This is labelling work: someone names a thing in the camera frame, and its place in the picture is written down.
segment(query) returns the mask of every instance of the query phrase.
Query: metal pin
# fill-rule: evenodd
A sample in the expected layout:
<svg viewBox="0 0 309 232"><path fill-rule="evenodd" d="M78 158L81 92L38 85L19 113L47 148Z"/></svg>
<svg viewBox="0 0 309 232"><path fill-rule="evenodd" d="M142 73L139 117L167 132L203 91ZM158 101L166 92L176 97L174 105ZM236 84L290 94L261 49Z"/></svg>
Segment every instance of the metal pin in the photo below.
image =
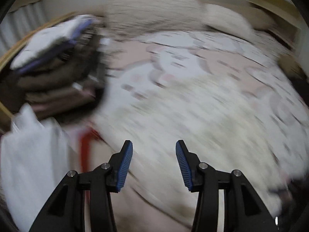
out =
<svg viewBox="0 0 309 232"><path fill-rule="evenodd" d="M70 171L68 171L67 176L73 177L75 174L76 174L76 171L70 170Z"/></svg>
<svg viewBox="0 0 309 232"><path fill-rule="evenodd" d="M238 169L234 170L233 173L234 173L235 176L241 176L242 175L241 171L238 170Z"/></svg>
<svg viewBox="0 0 309 232"><path fill-rule="evenodd" d="M201 162L200 164L198 164L198 167L200 169L206 169L208 167L208 165L205 162Z"/></svg>
<svg viewBox="0 0 309 232"><path fill-rule="evenodd" d="M109 165L108 163L103 163L103 164L101 165L101 168L102 168L102 169L109 169L110 166L111 166L111 165Z"/></svg>

